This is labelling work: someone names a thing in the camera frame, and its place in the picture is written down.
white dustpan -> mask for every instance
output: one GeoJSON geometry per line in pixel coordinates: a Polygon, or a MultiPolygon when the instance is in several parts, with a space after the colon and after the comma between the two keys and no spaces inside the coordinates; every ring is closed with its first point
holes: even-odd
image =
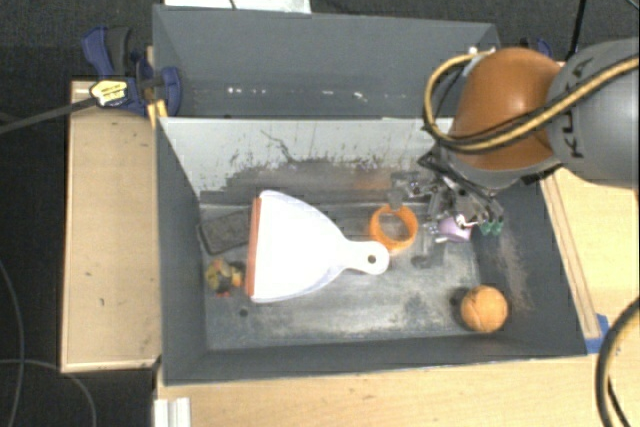
{"type": "Polygon", "coordinates": [[[347,240],[331,219],[299,199],[267,190],[254,201],[246,280],[254,302],[308,294],[344,269],[382,274],[388,266],[382,244],[347,240]]]}

wooden table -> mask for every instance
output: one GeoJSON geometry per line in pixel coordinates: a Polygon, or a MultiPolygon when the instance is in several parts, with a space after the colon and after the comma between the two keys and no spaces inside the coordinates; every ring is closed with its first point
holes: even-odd
{"type": "MultiPolygon", "coordinates": [[[[74,84],[73,100],[86,97],[86,88],[74,84]]],[[[61,366],[67,372],[152,366],[160,354],[160,308],[151,127],[95,108],[71,117],[69,137],[61,366]]],[[[588,310],[591,300],[612,321],[638,295],[634,195],[566,171],[544,190],[578,302],[588,310]],[[590,294],[579,284],[582,273],[590,294]]],[[[223,385],[160,381],[157,396],[189,397],[194,426],[583,427],[599,425],[594,367],[588,356],[223,385]]],[[[640,425],[638,333],[622,345],[614,376],[631,423],[640,425]]]]}

yellow label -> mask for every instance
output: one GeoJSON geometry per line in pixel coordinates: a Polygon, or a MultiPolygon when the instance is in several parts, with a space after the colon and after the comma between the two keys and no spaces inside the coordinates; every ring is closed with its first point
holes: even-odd
{"type": "Polygon", "coordinates": [[[90,92],[104,107],[127,98],[127,83],[124,80],[101,80],[91,86],[90,92]]]}

yellow cable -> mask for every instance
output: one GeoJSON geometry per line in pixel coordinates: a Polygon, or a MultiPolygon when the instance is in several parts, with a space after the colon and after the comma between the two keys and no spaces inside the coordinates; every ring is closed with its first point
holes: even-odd
{"type": "MultiPolygon", "coordinates": [[[[610,372],[611,372],[611,365],[613,364],[613,356],[615,355],[615,353],[617,352],[617,350],[619,349],[620,345],[622,344],[622,342],[625,340],[625,338],[627,338],[627,336],[629,336],[629,333],[632,330],[637,329],[638,327],[640,327],[640,310],[636,310],[633,315],[629,318],[626,319],[626,321],[621,325],[618,326],[618,333],[615,335],[615,339],[613,340],[613,343],[611,344],[611,347],[609,347],[609,350],[606,352],[606,354],[603,354],[601,357],[605,358],[605,363],[604,363],[604,381],[606,381],[607,379],[609,379],[610,377],[610,372]]],[[[609,412],[609,401],[605,402],[605,407],[607,408],[607,414],[609,416],[612,416],[611,413],[609,412]]]]}
{"type": "Polygon", "coordinates": [[[427,82],[427,86],[425,88],[425,97],[424,97],[424,108],[427,124],[431,127],[432,133],[435,135],[437,139],[447,141],[453,143],[453,146],[460,147],[460,149],[465,151],[486,151],[497,148],[499,146],[504,146],[507,143],[512,142],[514,139],[518,139],[522,137],[529,131],[535,130],[545,124],[549,119],[556,116],[563,110],[568,107],[574,105],[582,98],[593,92],[603,83],[617,77],[618,75],[623,75],[634,68],[638,67],[638,58],[633,57],[622,61],[621,63],[616,64],[610,68],[607,68],[596,77],[592,78],[578,89],[576,89],[573,93],[568,95],[562,101],[558,102],[556,105],[545,109],[542,113],[540,113],[535,118],[527,121],[526,123],[514,127],[512,130],[505,132],[504,134],[500,134],[496,137],[481,141],[481,142],[473,142],[474,136],[466,136],[466,137],[452,137],[448,134],[442,132],[437,125],[435,124],[435,120],[433,117],[433,110],[431,106],[431,96],[433,94],[433,90],[440,79],[441,75],[447,71],[449,68],[462,64],[467,61],[471,61],[476,55],[486,55],[489,52],[479,52],[478,54],[467,54],[462,56],[453,57],[449,59],[442,65],[440,65],[433,75],[429,78],[427,82]]]}

dustpan handle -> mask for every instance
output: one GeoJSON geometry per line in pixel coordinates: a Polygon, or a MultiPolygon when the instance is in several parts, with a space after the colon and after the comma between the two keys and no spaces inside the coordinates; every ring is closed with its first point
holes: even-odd
{"type": "Polygon", "coordinates": [[[340,260],[347,269],[382,274],[389,267],[389,251],[380,242],[345,240],[340,260]]]}

